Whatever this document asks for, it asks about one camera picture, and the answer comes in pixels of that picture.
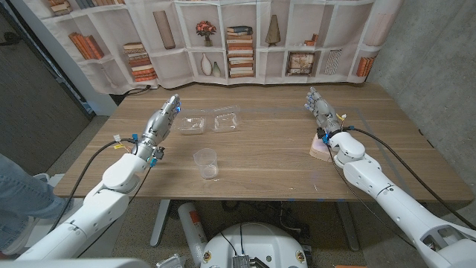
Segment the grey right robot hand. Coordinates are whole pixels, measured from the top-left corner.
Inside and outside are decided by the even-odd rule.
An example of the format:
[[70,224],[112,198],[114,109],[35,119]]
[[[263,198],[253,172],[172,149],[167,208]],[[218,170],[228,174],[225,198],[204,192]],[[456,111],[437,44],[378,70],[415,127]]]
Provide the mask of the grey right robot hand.
[[341,131],[341,125],[334,108],[321,97],[315,87],[311,87],[306,94],[304,107],[315,116],[317,125],[326,133]]

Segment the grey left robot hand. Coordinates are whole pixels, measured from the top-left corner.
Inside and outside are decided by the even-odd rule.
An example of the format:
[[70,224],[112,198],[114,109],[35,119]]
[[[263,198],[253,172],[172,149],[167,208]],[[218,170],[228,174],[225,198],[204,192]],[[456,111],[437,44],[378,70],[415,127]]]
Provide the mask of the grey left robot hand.
[[136,146],[137,156],[147,159],[152,155],[153,148],[166,139],[177,114],[181,110],[180,106],[180,97],[175,94],[151,116]]

